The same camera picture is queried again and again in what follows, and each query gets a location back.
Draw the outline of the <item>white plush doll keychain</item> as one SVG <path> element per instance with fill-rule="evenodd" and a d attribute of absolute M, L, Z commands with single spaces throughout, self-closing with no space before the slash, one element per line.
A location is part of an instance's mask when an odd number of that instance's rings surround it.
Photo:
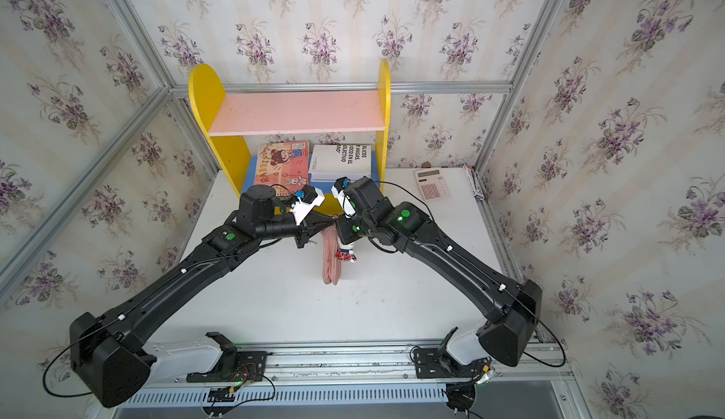
<path fill-rule="evenodd" d="M 335 258 L 339 262 L 356 262 L 357 257 L 354 252 L 354 244 L 339 243 L 335 252 Z"/>

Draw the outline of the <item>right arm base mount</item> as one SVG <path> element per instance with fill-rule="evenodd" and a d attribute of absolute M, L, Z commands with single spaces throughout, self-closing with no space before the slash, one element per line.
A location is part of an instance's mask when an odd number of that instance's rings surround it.
<path fill-rule="evenodd" d="M 414 345 L 409 350 L 409 359 L 417 379 L 458 379 L 462 383 L 483 384 L 498 376 L 493 359 L 483 350 L 472 354 L 464 350 L 461 358 L 454 356 L 449 348 L 454 337 L 459 337 L 459 328 L 453 328 L 438 346 Z"/>

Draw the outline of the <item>pink corduroy bag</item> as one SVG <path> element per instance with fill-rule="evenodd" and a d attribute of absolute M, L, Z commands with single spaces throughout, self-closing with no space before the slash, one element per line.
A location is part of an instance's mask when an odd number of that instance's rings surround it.
<path fill-rule="evenodd" d="M 323 269 L 322 279 L 326 285 L 336 285 L 342 273 L 342 262 L 337 256 L 339 249 L 336 230 L 328 227 L 322 232 Z"/>

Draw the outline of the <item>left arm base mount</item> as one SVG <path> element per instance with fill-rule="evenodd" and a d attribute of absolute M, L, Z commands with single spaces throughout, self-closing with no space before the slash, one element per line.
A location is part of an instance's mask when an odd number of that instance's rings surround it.
<path fill-rule="evenodd" d="M 145 385 L 261 381 L 269 354 L 243 349 L 219 332 L 191 341 L 147 343 L 143 351 L 156 358 Z"/>

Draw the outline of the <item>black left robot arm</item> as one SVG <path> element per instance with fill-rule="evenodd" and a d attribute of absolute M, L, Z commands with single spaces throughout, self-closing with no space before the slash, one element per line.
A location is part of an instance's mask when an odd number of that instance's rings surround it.
<path fill-rule="evenodd" d="M 73 372 L 105 408 L 126 402 L 157 379 L 190 374 L 235 379 L 237 347 L 219 332 L 168 349 L 153 349 L 147 342 L 197 294 L 262 247 L 285 238 L 303 247 L 332 226 L 332 217 L 317 210 L 324 201 L 324 192 L 311 186 L 282 197 L 270 186 L 249 188 L 238 209 L 178 265 L 117 307 L 98 317 L 84 313 L 71 324 Z"/>

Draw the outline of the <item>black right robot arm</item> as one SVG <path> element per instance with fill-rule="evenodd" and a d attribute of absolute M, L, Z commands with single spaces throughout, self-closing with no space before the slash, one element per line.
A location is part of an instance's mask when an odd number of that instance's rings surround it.
<path fill-rule="evenodd" d="M 542 288 L 504 275 L 455 243 L 434 218 L 410 202 L 397 206 L 372 179 L 339 178 L 332 194 L 343 209 L 337 234 L 343 245 L 362 238 L 418 260 L 458 289 L 483 315 L 472 328 L 456 328 L 443 354 L 459 365 L 487 357 L 518 366 L 539 325 Z"/>

